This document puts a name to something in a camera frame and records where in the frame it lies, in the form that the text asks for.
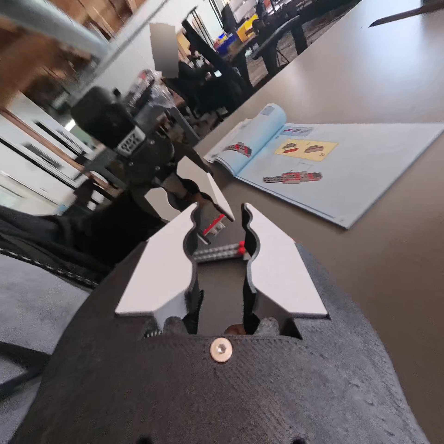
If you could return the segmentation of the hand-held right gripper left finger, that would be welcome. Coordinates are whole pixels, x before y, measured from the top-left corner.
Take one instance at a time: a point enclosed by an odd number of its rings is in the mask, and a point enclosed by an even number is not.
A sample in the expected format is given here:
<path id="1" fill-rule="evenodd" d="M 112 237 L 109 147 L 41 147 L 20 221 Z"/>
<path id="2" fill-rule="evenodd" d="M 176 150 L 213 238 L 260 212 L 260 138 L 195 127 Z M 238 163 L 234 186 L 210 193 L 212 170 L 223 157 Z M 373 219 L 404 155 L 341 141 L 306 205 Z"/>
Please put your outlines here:
<path id="1" fill-rule="evenodd" d="M 132 268 L 114 309 L 117 320 L 147 318 L 164 329 L 195 311 L 199 205 L 192 203 L 153 235 Z"/>

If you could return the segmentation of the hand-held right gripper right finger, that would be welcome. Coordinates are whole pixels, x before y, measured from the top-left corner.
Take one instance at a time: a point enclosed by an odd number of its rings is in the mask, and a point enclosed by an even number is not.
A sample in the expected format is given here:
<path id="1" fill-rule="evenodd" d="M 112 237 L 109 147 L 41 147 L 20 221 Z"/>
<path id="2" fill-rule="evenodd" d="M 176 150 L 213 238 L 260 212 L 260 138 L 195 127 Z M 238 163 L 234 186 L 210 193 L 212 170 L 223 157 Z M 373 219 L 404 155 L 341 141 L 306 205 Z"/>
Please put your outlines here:
<path id="1" fill-rule="evenodd" d="M 243 285 L 246 333 L 266 318 L 275 319 L 280 334 L 299 334 L 294 319 L 327 319 L 296 242 L 250 203 L 241 205 L 241 223 L 250 256 Z"/>

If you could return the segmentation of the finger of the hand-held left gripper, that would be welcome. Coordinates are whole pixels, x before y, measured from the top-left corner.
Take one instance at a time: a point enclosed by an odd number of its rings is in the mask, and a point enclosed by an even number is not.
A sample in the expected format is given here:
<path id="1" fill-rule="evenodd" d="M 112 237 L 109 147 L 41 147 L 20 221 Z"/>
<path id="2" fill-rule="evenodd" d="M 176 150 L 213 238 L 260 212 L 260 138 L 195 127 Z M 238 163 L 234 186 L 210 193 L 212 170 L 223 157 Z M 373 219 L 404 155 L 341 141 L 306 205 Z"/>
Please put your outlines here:
<path id="1" fill-rule="evenodd" d="M 173 165 L 173 195 L 179 202 L 198 203 L 208 214 L 235 221 L 230 204 L 204 163 L 185 155 Z"/>
<path id="2" fill-rule="evenodd" d="M 183 212 L 193 220 L 193 213 L 187 209 L 192 206 L 192 202 L 185 198 L 180 198 L 174 193 L 167 192 L 164 188 L 151 188 L 144 194 L 149 211 L 158 216 L 164 223 L 169 223 Z"/>

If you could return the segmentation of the red grey brick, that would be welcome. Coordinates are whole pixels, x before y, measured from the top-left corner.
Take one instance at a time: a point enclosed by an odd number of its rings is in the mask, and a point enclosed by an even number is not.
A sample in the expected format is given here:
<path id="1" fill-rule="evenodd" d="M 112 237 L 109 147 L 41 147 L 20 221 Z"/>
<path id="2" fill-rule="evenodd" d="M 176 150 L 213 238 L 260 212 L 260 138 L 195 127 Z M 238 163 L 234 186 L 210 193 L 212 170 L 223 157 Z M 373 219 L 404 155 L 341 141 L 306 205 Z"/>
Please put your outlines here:
<path id="1" fill-rule="evenodd" d="M 214 219 L 202 219 L 202 227 L 199 230 L 199 235 L 203 239 L 217 236 L 221 231 L 225 230 L 227 218 L 225 214 L 219 214 Z"/>

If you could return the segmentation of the grey red brick assembly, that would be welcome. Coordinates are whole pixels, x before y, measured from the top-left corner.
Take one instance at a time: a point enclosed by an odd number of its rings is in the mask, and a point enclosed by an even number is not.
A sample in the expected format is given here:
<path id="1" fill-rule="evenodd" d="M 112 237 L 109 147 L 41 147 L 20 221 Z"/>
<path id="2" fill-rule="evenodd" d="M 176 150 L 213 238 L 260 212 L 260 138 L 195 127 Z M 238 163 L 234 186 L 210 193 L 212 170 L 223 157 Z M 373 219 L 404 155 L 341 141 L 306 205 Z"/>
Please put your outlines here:
<path id="1" fill-rule="evenodd" d="M 193 254 L 193 258 L 196 263 L 208 263 L 231 259 L 242 259 L 244 261 L 248 261 L 251 256 L 245 248 L 245 242 L 240 241 L 221 247 L 198 250 Z"/>

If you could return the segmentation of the grey desk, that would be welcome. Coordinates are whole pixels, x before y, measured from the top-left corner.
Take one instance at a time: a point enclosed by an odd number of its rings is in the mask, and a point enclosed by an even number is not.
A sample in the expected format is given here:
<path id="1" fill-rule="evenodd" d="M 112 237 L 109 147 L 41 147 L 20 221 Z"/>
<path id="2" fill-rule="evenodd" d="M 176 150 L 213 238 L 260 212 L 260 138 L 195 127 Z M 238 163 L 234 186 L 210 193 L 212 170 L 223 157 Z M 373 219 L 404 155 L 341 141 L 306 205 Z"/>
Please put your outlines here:
<path id="1" fill-rule="evenodd" d="M 292 123 L 443 121 L 443 11 L 376 27 L 419 1 L 362 1 L 197 146 L 205 155 L 267 103 Z M 443 136 L 350 230 L 234 180 L 214 178 L 235 212 L 216 240 L 242 236 L 252 203 L 290 234 L 378 332 L 418 423 L 443 443 Z"/>

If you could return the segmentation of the dark flat desk strip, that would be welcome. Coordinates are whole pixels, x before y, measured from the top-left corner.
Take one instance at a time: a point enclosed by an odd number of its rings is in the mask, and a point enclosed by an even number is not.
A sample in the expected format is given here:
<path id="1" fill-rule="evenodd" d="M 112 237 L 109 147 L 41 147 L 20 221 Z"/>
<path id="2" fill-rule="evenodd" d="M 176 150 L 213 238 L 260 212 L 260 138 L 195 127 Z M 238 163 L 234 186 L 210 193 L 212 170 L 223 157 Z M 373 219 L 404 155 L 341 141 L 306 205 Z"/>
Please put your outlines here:
<path id="1" fill-rule="evenodd" d="M 435 1 L 433 3 L 427 3 L 419 6 L 418 8 L 414 8 L 411 10 L 407 10 L 405 12 L 400 12 L 397 14 L 389 15 L 380 19 L 375 20 L 372 22 L 369 27 L 375 27 L 380 25 L 385 25 L 394 21 L 399 21 L 402 19 L 422 15 L 422 14 L 429 14 L 433 13 L 439 10 L 443 10 L 444 8 L 444 2 L 443 1 Z"/>

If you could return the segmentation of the white cabinet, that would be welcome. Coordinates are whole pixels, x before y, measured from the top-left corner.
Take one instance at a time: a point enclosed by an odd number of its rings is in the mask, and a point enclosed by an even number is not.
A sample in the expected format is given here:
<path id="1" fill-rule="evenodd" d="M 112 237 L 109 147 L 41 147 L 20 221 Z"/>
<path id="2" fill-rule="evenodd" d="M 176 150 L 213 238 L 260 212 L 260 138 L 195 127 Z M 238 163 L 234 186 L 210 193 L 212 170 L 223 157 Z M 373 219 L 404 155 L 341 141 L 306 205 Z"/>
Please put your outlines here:
<path id="1" fill-rule="evenodd" d="M 90 147 L 23 93 L 14 97 L 7 109 L 73 161 L 92 157 Z M 78 174 L 74 166 L 3 115 L 0 130 L 2 172 L 54 204 L 61 204 L 80 185 L 80 179 L 73 180 Z"/>

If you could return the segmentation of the pale blue instruction booklet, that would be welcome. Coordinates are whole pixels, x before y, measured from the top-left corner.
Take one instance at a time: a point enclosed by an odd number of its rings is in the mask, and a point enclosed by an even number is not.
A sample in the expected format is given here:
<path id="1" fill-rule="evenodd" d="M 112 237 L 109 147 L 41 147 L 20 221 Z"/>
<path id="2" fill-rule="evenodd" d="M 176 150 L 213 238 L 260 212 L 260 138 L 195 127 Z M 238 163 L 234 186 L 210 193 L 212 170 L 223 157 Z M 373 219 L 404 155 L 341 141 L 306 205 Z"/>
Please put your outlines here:
<path id="1" fill-rule="evenodd" d="M 443 123 L 296 124 L 268 103 L 204 159 L 265 193 L 350 228 L 443 134 Z"/>

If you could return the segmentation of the grey fleece garment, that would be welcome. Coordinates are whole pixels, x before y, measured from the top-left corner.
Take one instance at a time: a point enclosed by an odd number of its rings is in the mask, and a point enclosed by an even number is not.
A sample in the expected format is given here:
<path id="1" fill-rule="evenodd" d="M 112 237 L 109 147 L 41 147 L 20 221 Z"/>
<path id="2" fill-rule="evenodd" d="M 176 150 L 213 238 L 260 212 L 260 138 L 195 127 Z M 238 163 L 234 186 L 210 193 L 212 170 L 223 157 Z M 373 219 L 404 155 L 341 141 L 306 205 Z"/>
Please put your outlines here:
<path id="1" fill-rule="evenodd" d="M 1 392 L 44 369 L 90 293 L 30 263 L 1 256 Z"/>

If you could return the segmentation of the small blue storage bin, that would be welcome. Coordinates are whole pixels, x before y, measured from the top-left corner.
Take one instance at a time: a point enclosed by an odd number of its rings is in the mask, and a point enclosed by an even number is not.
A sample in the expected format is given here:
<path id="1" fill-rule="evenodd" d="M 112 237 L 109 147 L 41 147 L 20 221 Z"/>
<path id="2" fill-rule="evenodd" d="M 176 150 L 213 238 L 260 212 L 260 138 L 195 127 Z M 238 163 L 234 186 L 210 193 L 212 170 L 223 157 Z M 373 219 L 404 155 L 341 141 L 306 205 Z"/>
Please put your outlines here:
<path id="1" fill-rule="evenodd" d="M 237 33 L 219 35 L 214 42 L 214 50 L 221 56 L 229 53 L 230 46 L 239 40 Z"/>

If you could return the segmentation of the yellow storage bin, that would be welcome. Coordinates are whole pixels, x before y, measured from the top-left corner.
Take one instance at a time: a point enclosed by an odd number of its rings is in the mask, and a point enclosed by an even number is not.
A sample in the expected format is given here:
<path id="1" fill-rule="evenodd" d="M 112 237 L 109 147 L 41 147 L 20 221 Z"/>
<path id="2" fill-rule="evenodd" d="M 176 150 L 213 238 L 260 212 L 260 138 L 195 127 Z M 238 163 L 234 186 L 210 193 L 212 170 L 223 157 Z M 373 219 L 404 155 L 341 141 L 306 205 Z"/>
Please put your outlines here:
<path id="1" fill-rule="evenodd" d="M 236 30 L 236 34 L 241 42 L 246 42 L 248 39 L 254 37 L 255 30 L 253 28 L 253 21 L 258 19 L 258 15 L 255 13 L 249 19 L 246 19 L 242 25 Z"/>

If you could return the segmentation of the black office chair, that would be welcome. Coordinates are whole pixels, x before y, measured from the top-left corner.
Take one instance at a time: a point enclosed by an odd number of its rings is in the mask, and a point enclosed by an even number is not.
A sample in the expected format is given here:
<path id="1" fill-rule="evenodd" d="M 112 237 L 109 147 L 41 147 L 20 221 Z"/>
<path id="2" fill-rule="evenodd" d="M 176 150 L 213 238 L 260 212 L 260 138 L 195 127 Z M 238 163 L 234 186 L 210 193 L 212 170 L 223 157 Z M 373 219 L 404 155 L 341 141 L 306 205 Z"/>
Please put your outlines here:
<path id="1" fill-rule="evenodd" d="M 279 41 L 290 32 L 293 37 L 297 55 L 308 48 L 308 43 L 302 28 L 302 20 L 299 15 L 287 20 L 278 27 L 253 53 L 252 58 L 262 58 L 267 69 L 267 78 L 270 80 L 277 75 L 290 62 L 278 48 Z"/>

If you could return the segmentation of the silver duct pipe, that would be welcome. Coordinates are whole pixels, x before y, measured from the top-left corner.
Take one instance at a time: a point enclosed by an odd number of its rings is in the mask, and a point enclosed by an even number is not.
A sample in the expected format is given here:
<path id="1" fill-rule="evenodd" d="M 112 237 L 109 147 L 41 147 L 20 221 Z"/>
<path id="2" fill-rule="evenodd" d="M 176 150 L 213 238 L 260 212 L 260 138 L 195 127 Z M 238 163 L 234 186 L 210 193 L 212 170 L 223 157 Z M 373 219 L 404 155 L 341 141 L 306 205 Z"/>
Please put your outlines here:
<path id="1" fill-rule="evenodd" d="M 52 37 L 100 59 L 110 49 L 104 37 L 88 30 L 49 1 L 2 0 L 0 13 L 25 29 Z"/>

